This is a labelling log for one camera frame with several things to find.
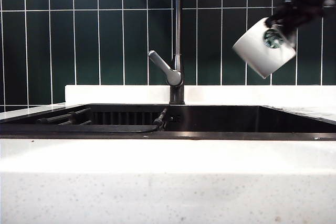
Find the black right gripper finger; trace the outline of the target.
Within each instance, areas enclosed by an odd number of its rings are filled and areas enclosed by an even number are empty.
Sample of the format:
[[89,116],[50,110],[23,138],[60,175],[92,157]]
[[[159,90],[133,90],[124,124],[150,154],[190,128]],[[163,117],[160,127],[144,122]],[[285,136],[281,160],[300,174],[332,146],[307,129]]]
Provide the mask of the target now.
[[284,20],[283,19],[284,19],[285,15],[286,15],[286,13],[284,13],[284,12],[276,12],[265,20],[265,25],[268,28],[271,28],[274,25],[284,26]]
[[285,25],[285,37],[293,49],[297,49],[297,31],[298,27]]

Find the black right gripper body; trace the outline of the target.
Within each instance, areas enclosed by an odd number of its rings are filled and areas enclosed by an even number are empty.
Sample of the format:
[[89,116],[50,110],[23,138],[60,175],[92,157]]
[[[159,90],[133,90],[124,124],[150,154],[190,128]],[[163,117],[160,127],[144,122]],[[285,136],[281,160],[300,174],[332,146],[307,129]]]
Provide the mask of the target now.
[[278,6],[276,12],[286,13],[284,17],[284,26],[291,25],[299,27],[303,24],[311,22],[317,17],[324,15],[325,0],[283,0]]

